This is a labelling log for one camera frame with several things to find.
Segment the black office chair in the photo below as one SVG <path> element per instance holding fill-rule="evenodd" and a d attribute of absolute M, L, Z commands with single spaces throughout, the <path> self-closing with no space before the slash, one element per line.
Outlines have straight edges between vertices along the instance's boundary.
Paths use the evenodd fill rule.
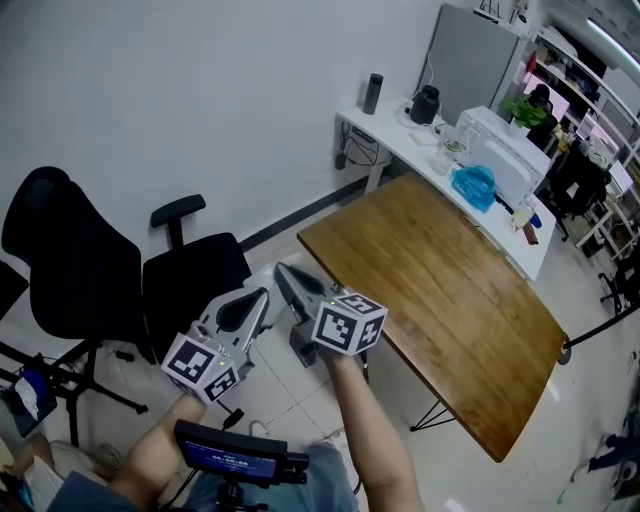
<path fill-rule="evenodd" d="M 634 306 L 640 302 L 640 244 L 636 245 L 631 254 L 619 260 L 615 277 L 611 279 L 606 274 L 599 274 L 609 287 L 608 295 L 600 299 L 600 302 L 612 299 L 615 314 L 622 312 L 623 299 L 629 305 Z"/>
<path fill-rule="evenodd" d="M 146 412 L 146 406 L 94 380 L 96 352 L 105 339 L 136 343 L 145 358 L 155 361 L 142 315 L 138 248 L 107 224 L 80 187 L 54 167 L 36 169 L 18 189 L 4 222 L 2 247 L 31 267 L 31 309 L 42 330 L 58 338 L 84 339 L 42 368 L 52 375 L 63 363 L 88 355 L 75 389 L 62 385 L 74 380 L 68 373 L 57 373 L 52 382 L 55 394 L 66 399 L 71 442 L 78 445 L 77 400 L 87 389 L 138 414 Z M 0 353 L 25 365 L 33 362 L 4 344 Z"/>
<path fill-rule="evenodd" d="M 204 206 L 201 196 L 192 196 L 154 212 L 152 226 L 169 225 L 173 250 L 147 261 L 143 279 L 138 248 L 100 216 L 64 171 L 36 169 L 16 193 L 4 223 L 2 247 L 31 267 L 34 318 L 53 336 L 85 340 L 46 367 L 2 343 L 0 353 L 25 365 L 35 364 L 51 376 L 57 396 L 67 400 L 75 446 L 76 402 L 86 389 L 133 407 L 139 414 L 147 410 L 93 380 L 96 351 L 103 340 L 135 343 L 153 364 L 211 299 L 241 287 L 251 275 L 229 233 L 182 244 L 181 217 Z M 82 376 L 60 369 L 62 363 L 85 354 L 88 361 Z M 16 380 L 7 372 L 1 376 Z M 62 380 L 79 385 L 69 392 L 60 385 Z"/>
<path fill-rule="evenodd" d="M 186 332 L 207 304 L 243 286 L 249 265 L 231 233 L 184 245 L 181 218 L 206 206 L 201 195 L 185 197 L 156 210 L 151 227 L 167 224 L 172 250 L 145 262 L 143 290 L 153 350 L 164 359 L 178 332 Z"/>
<path fill-rule="evenodd" d="M 557 226 L 566 242 L 569 233 L 563 220 L 567 217 L 585 215 L 591 207 L 607 197 L 606 186 L 611 182 L 611 174 L 600 169 L 580 151 L 579 141 L 574 142 L 565 158 L 558 159 L 547 174 L 548 188 L 538 193 L 538 197 L 556 218 Z M 574 183 L 578 189 L 573 197 L 567 189 Z"/>

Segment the forearm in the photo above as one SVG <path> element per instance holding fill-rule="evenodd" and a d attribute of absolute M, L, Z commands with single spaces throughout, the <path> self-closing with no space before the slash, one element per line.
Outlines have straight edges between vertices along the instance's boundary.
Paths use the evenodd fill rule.
<path fill-rule="evenodd" d="M 351 456 L 369 494 L 402 487 L 417 496 L 413 464 L 391 422 L 373 396 L 353 358 L 328 358 Z"/>
<path fill-rule="evenodd" d="M 33 466 L 34 457 L 36 456 L 55 471 L 49 441 L 40 433 L 36 433 L 27 439 L 13 465 L 11 467 L 5 467 L 4 469 L 7 470 L 9 474 L 22 480 L 26 471 Z"/>
<path fill-rule="evenodd" d="M 138 509 L 151 509 L 182 461 L 173 435 L 176 422 L 181 419 L 198 423 L 205 410 L 204 404 L 196 398 L 181 396 L 134 446 L 110 487 Z"/>

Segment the wooden table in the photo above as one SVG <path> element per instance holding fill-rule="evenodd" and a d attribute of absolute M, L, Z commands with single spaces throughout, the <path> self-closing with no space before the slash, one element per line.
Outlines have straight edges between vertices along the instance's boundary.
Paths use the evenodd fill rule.
<path fill-rule="evenodd" d="M 413 174 L 298 238 L 337 283 L 389 308 L 390 344 L 501 462 L 542 395 L 564 334 L 499 251 Z"/>

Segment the armrest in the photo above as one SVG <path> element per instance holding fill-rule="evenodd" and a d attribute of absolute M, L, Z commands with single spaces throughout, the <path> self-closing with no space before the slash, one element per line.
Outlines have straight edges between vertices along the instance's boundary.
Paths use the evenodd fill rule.
<path fill-rule="evenodd" d="M 151 214 L 151 227 L 157 228 L 162 224 L 169 224 L 172 221 L 180 220 L 185 215 L 202 210 L 207 203 L 200 194 L 183 197 L 172 203 L 165 204 L 162 208 L 158 208 Z"/>
<path fill-rule="evenodd" d="M 172 203 L 165 204 L 162 208 L 158 208 L 153 212 L 151 214 L 151 227 L 157 228 L 162 224 L 166 224 L 169 228 L 171 247 L 177 249 L 184 245 L 182 240 L 182 217 L 202 210 L 205 206 L 207 206 L 207 203 L 204 202 L 204 198 L 200 194 L 183 197 Z"/>

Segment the hand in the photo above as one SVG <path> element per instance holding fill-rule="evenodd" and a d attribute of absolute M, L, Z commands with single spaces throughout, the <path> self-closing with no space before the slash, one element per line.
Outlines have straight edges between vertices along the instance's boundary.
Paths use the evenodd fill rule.
<path fill-rule="evenodd" d="M 324 361 L 324 364 L 327 365 L 327 368 L 337 366 L 344 361 L 352 359 L 350 356 L 344 355 L 337 350 L 332 350 L 324 345 L 319 346 L 318 353 L 320 358 Z"/>

